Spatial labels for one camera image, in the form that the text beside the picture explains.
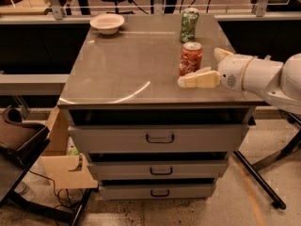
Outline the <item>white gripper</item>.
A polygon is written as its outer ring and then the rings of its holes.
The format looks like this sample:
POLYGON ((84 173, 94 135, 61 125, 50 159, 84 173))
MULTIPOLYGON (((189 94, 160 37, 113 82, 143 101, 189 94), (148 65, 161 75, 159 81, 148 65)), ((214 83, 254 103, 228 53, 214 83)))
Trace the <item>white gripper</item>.
POLYGON ((205 67, 194 73, 180 76, 178 85, 181 88, 193 89, 213 89, 220 85, 225 89, 242 91, 243 74, 246 65, 253 59, 252 56, 234 55, 233 52, 221 48, 214 49, 214 57, 219 62, 218 71, 211 67, 205 67))

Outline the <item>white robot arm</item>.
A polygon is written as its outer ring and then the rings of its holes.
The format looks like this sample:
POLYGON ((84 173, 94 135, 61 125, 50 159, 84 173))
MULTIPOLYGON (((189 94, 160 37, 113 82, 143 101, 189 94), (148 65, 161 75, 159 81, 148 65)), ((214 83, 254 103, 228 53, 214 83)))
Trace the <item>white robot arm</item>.
POLYGON ((280 110, 301 114, 301 54, 285 62, 234 54, 214 49, 217 70, 200 69, 180 76, 182 88, 211 89, 222 86, 234 91, 252 92, 280 110))

